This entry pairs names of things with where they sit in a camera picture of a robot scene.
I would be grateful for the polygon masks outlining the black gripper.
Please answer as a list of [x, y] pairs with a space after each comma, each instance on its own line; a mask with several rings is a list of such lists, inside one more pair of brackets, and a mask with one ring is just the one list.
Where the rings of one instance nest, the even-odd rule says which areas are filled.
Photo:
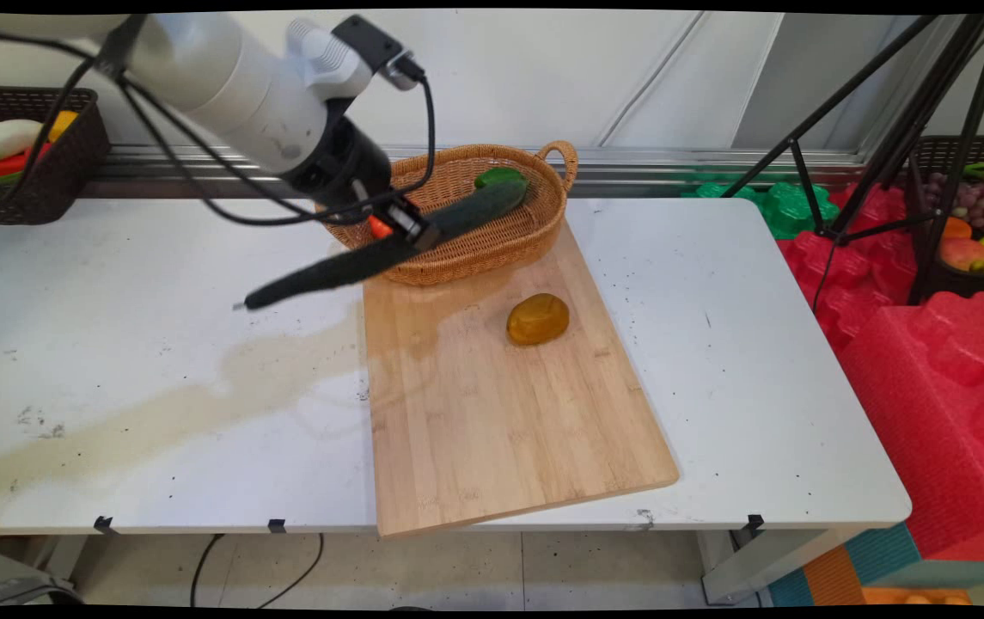
[[[382, 214], [382, 193], [393, 191], [392, 163], [349, 119], [329, 119], [319, 143], [303, 163], [282, 173], [282, 181], [327, 209], [357, 203], [351, 224]], [[405, 196], [387, 204], [387, 224], [416, 252], [437, 246], [442, 231]]]

